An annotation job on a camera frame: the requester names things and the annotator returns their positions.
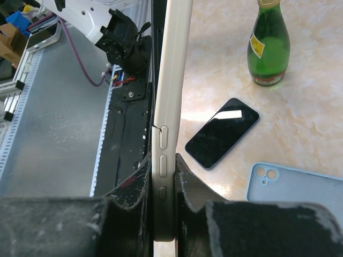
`marble countertop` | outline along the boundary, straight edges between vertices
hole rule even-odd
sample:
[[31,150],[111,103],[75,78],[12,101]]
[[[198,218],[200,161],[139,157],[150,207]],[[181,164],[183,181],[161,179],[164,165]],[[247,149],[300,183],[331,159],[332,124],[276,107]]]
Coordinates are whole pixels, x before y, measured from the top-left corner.
[[[258,13],[254,0],[194,0],[177,152],[229,200],[245,200],[255,162],[343,177],[343,13],[341,0],[282,0],[291,42],[287,73],[271,88],[255,85],[247,46]],[[229,99],[260,122],[212,170],[185,144]]]

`power button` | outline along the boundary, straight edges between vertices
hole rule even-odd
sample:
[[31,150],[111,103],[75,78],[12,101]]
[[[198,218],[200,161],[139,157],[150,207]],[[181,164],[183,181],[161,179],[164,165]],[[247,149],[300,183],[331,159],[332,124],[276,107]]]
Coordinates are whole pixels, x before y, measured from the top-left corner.
[[167,149],[168,146],[168,127],[162,126],[161,133],[160,133],[160,148],[162,150]]
[[160,187],[160,199],[165,200],[167,197],[167,189],[165,186]]

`robotic arm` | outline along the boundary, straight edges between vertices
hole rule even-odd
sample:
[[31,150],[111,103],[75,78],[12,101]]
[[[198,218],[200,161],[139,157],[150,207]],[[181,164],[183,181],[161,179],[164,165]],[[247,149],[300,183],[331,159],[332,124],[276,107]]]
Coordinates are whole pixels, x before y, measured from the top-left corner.
[[[39,1],[85,34],[106,52],[111,64],[118,64],[125,73],[135,75],[146,66],[146,60],[141,54],[144,46],[140,39],[150,23],[145,24],[139,32],[130,18],[96,1]],[[175,155],[192,4],[193,0],[167,2],[152,128],[153,220],[156,241],[171,241],[175,236]]]
[[110,64],[119,65],[129,75],[136,75],[146,67],[147,60],[141,53],[144,48],[141,35],[150,27],[149,22],[138,31],[129,17],[96,1],[38,2],[81,31],[106,53]]

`black phone screen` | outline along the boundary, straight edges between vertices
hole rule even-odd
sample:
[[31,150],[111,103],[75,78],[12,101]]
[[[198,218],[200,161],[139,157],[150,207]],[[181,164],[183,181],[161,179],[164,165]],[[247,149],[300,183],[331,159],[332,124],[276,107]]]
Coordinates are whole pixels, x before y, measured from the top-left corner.
[[258,122],[259,114],[230,99],[186,144],[186,151],[205,169],[213,168]]
[[27,48],[33,47],[36,44],[46,40],[56,34],[57,23],[43,29],[42,31],[32,35],[27,44]]

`white phone frame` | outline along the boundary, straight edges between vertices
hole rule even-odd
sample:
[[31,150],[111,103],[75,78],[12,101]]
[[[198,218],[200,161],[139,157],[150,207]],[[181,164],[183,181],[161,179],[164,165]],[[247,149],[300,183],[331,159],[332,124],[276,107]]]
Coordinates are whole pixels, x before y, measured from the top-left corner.
[[154,240],[174,239],[174,172],[193,0],[167,2],[152,128]]

